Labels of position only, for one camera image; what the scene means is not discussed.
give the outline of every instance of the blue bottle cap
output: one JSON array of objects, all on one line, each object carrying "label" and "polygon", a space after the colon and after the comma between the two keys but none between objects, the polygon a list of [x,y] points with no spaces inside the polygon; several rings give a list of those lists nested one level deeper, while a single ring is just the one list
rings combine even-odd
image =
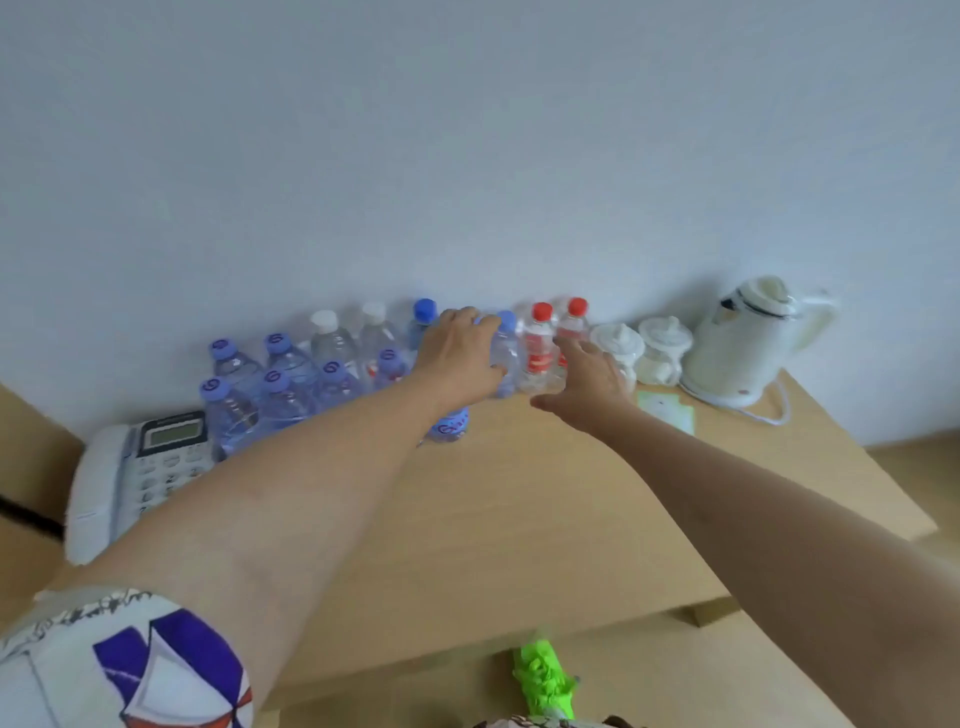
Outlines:
[{"label": "blue bottle cap", "polygon": [[230,393],[230,383],[221,376],[212,376],[200,385],[203,401],[220,401]]},{"label": "blue bottle cap", "polygon": [[404,364],[400,352],[396,349],[384,349],[376,358],[376,367],[378,371],[390,376],[401,374],[406,368],[406,364]]},{"label": "blue bottle cap", "polygon": [[237,353],[237,345],[233,339],[217,339],[210,344],[210,355],[217,361],[231,358]]},{"label": "blue bottle cap", "polygon": [[516,333],[516,314],[513,311],[500,311],[496,315],[500,317],[500,326],[497,328],[500,333]]},{"label": "blue bottle cap", "polygon": [[271,369],[263,376],[263,388],[268,392],[282,392],[290,389],[290,377],[285,372]]},{"label": "blue bottle cap", "polygon": [[285,333],[272,333],[263,340],[267,353],[284,353],[290,351],[293,343]]},{"label": "blue bottle cap", "polygon": [[437,302],[420,299],[414,303],[414,319],[421,324],[432,324],[437,319]]},{"label": "blue bottle cap", "polygon": [[330,359],[320,368],[320,379],[330,384],[339,384],[349,376],[347,367],[342,361]]}]

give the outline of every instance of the green toy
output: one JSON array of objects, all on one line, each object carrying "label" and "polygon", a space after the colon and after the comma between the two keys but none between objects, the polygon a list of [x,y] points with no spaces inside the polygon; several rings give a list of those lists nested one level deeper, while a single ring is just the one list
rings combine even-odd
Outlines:
[{"label": "green toy", "polygon": [[531,716],[573,719],[575,678],[564,672],[547,640],[514,651],[514,677],[520,683]]}]

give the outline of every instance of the telephone handset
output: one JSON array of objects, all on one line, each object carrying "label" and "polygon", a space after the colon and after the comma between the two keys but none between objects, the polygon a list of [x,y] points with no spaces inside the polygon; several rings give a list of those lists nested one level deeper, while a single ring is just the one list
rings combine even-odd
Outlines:
[{"label": "telephone handset", "polygon": [[140,516],[213,465],[201,411],[100,430],[73,476],[64,539],[67,561],[90,562]]}]

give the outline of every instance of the sleeve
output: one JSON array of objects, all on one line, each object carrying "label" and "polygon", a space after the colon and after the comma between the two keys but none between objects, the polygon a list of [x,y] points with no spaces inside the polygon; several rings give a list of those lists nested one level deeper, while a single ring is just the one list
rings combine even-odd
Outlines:
[{"label": "sleeve", "polygon": [[252,725],[246,671],[194,613],[135,589],[78,590],[58,600],[66,607],[51,614],[41,603],[0,639],[0,705],[10,725]]}]

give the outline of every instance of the forearm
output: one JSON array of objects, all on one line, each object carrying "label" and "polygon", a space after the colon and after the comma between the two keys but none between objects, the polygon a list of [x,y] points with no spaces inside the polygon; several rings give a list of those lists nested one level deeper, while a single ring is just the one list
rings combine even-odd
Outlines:
[{"label": "forearm", "polygon": [[960,590],[937,563],[833,501],[629,404],[600,413],[593,433],[854,722],[955,718],[948,685],[960,677]]},{"label": "forearm", "polygon": [[442,414],[429,379],[412,375],[283,430],[179,491],[70,586],[136,586],[193,610],[237,651],[260,702]]}]

